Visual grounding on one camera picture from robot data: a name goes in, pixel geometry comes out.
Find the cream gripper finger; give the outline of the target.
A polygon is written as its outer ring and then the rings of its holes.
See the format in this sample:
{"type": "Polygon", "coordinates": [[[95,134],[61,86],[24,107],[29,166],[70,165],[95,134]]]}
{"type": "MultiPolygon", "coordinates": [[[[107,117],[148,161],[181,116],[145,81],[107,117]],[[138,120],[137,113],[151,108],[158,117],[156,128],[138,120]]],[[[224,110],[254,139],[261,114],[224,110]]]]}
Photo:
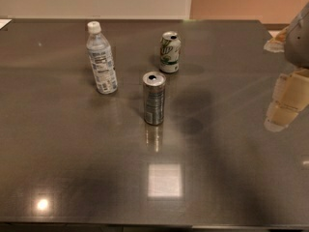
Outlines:
{"type": "Polygon", "coordinates": [[[309,70],[296,69],[281,73],[276,80],[267,116],[268,131],[280,132],[287,128],[298,114],[309,105],[309,70]]]}
{"type": "Polygon", "coordinates": [[[264,50],[272,53],[284,52],[287,33],[288,33],[287,27],[279,31],[274,37],[272,37],[269,41],[266,42],[266,44],[264,45],[264,50]]]}

